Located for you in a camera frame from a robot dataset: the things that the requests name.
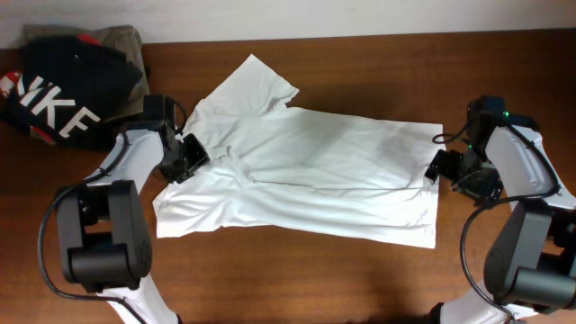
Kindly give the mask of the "white t-shirt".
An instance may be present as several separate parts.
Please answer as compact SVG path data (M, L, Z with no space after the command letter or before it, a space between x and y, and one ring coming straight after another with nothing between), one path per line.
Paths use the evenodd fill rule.
M434 123L291 106L297 89L247 58L188 119L209 163L154 200L159 238L272 225L433 248Z

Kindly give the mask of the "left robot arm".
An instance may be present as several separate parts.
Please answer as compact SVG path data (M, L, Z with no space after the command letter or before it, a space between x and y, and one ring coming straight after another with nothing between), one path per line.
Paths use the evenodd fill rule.
M163 94L148 94L143 112L122 125L103 163L85 180L57 193L47 211L57 219L65 279L84 293L64 292L45 268L41 274L58 296L107 302L125 323L178 323L151 276L152 243L140 191L154 170L182 183L208 164L201 142L183 133L184 108Z

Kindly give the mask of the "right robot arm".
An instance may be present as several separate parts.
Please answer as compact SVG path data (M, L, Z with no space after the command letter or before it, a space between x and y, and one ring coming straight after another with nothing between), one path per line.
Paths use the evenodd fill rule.
M425 177L451 183L474 201L463 225L459 256L471 286L464 296L440 302L427 323L523 323L540 314L575 308L575 197L547 157L537 122L507 110L501 97L483 95L467 106L456 133L436 135L444 146L464 142L465 152L441 148ZM469 229L487 210L507 204L511 214L475 281L465 250Z

